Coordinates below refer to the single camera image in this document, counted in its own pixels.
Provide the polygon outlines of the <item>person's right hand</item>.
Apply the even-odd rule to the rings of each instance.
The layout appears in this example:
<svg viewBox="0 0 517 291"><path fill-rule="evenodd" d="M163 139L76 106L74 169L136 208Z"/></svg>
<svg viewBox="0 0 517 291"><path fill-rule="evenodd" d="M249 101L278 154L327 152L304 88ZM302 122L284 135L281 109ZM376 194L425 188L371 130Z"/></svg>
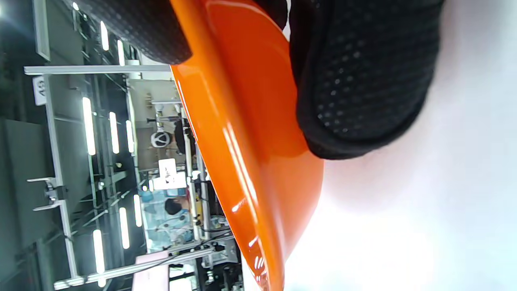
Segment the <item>person's right hand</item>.
<svg viewBox="0 0 517 291"><path fill-rule="evenodd" d="M214 0L290 26L296 118L323 160L393 143L419 117L441 42L443 0Z"/></svg>

